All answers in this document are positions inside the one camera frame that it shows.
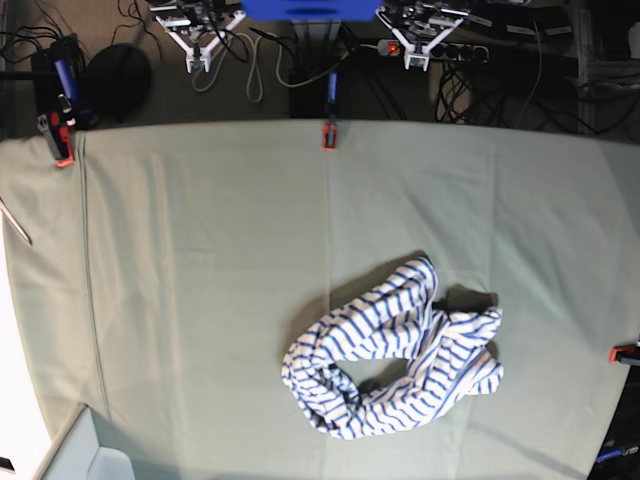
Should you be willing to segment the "blue white striped t-shirt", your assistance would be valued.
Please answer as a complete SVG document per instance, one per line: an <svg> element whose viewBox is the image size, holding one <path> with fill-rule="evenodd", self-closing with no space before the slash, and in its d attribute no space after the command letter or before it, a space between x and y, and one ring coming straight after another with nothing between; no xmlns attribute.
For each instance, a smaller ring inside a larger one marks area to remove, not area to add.
<svg viewBox="0 0 640 480"><path fill-rule="evenodd" d="M434 306L438 277L426 257L331 310L288 348L281 379L310 425L341 440L409 431L448 413L467 396L497 391L503 366L488 344L503 311L448 313ZM387 386L359 387L342 362L403 360Z"/></svg>

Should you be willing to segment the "red black clamp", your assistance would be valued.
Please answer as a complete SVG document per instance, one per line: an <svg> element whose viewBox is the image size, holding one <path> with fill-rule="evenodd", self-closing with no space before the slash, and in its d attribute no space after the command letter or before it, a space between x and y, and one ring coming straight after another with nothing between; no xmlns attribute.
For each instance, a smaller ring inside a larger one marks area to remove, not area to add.
<svg viewBox="0 0 640 480"><path fill-rule="evenodd" d="M77 85L69 62L53 59L48 52L38 54L31 67L38 74L34 80L37 127L56 166L63 169L75 161L71 134L76 125Z"/></svg>
<svg viewBox="0 0 640 480"><path fill-rule="evenodd" d="M322 147L324 150L333 151L337 146L337 82L338 74L332 71L328 77L327 101L326 101L326 121L323 125Z"/></svg>
<svg viewBox="0 0 640 480"><path fill-rule="evenodd" d="M620 363L632 367L640 366L639 343L614 346L609 353L610 363Z"/></svg>

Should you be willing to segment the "red black centre clamp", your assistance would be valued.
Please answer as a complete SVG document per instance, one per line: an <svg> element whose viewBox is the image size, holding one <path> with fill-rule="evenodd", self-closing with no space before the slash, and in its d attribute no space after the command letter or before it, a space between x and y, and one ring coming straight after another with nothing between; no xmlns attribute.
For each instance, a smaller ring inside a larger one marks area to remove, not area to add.
<svg viewBox="0 0 640 480"><path fill-rule="evenodd" d="M323 125L322 147L324 150L333 151L337 146L337 82L338 74L332 71L328 77L327 101L326 101L326 121Z"/></svg>

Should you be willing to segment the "blue box overhead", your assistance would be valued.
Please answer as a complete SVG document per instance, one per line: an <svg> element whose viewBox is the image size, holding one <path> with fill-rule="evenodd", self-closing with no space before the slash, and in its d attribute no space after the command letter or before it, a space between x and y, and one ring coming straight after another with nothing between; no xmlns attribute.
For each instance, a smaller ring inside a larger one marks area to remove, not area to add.
<svg viewBox="0 0 640 480"><path fill-rule="evenodd" d="M242 0L246 14L258 21L368 21L382 0Z"/></svg>

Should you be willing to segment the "red black left clamp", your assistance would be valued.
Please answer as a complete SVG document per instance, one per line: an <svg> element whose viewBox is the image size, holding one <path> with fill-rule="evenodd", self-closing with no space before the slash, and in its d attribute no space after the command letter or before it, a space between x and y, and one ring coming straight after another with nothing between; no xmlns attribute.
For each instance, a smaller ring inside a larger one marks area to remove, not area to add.
<svg viewBox="0 0 640 480"><path fill-rule="evenodd" d="M53 59L48 52L38 54L31 67L38 74L34 80L37 127L56 166L63 169L75 161L71 134L76 125L77 85L69 62Z"/></svg>

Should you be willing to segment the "black round disc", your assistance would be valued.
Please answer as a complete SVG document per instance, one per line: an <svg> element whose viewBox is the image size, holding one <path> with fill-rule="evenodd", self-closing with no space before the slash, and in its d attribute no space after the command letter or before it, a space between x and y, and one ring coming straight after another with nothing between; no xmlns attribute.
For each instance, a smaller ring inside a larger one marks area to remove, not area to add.
<svg viewBox="0 0 640 480"><path fill-rule="evenodd" d="M86 69L88 104L99 119L123 122L148 100L152 79L152 65L142 49L132 44L110 45L100 50Z"/></svg>

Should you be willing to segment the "red black right clamp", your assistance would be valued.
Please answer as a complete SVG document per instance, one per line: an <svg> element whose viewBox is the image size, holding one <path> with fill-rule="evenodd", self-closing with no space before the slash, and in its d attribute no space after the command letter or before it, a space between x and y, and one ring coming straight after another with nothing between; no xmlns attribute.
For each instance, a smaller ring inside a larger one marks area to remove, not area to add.
<svg viewBox="0 0 640 480"><path fill-rule="evenodd" d="M610 363L620 363L632 367L640 366L639 343L614 346L609 353Z"/></svg>

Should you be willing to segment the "metal strip on cloth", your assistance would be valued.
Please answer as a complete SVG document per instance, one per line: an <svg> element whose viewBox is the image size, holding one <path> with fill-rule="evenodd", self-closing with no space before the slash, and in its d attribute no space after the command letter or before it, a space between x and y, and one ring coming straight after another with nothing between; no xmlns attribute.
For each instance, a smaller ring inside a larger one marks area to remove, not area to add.
<svg viewBox="0 0 640 480"><path fill-rule="evenodd" d="M14 215L10 212L3 199L0 199L0 209L3 217L9 223L11 228L21 238L21 240L29 247L33 245L32 240L24 228L19 224Z"/></svg>

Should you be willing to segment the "black power strip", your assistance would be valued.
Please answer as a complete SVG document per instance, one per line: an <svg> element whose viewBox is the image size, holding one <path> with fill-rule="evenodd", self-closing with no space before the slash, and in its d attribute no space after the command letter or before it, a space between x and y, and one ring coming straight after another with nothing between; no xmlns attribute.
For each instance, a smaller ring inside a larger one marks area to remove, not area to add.
<svg viewBox="0 0 640 480"><path fill-rule="evenodd" d="M375 48L382 57L404 56L404 48L398 40L380 40L375 44ZM431 50L430 57L437 62L486 64L489 62L490 52L489 48L483 45L443 42Z"/></svg>

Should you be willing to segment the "green table cloth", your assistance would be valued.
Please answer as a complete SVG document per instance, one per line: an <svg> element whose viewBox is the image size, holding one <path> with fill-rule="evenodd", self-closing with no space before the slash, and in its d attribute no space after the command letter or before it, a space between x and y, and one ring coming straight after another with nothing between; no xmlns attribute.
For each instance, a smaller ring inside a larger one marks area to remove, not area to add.
<svg viewBox="0 0 640 480"><path fill-rule="evenodd" d="M78 403L141 479L581 479L639 333L639 149L577 136L314 121L1 145L4 233L44 422ZM429 257L497 295L498 391L400 434L315 431L280 378L328 310Z"/></svg>

